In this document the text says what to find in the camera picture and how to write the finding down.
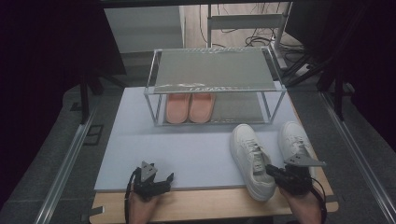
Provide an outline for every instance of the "pink slipper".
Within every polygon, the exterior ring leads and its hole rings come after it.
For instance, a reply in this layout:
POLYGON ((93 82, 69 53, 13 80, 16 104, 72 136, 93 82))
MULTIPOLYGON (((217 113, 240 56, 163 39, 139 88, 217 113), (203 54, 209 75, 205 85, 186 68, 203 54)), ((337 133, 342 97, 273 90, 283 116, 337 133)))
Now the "pink slipper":
POLYGON ((190 120, 195 123, 205 123, 210 120, 213 112, 214 93, 193 93, 190 104, 190 120))
POLYGON ((173 93, 166 102, 166 120, 169 123, 182 123, 189 115, 189 93, 173 93))

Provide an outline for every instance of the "white sneaker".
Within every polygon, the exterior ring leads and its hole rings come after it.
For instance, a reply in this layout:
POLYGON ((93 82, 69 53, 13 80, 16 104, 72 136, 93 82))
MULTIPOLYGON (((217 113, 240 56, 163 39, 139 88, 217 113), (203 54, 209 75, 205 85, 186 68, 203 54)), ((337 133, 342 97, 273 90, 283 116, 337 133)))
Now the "white sneaker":
MULTIPOLYGON (((296 154, 315 158, 314 149, 304 128, 294 121, 286 122, 282 126, 277 140, 284 161, 296 154)), ((312 178, 316 178, 315 167, 309 167, 309 173, 312 178)))
POLYGON ((253 129, 247 124, 240 124, 233 129, 231 154, 238 165, 250 196, 257 201, 267 201, 275 191, 275 180, 265 171, 265 165, 271 159, 253 129))

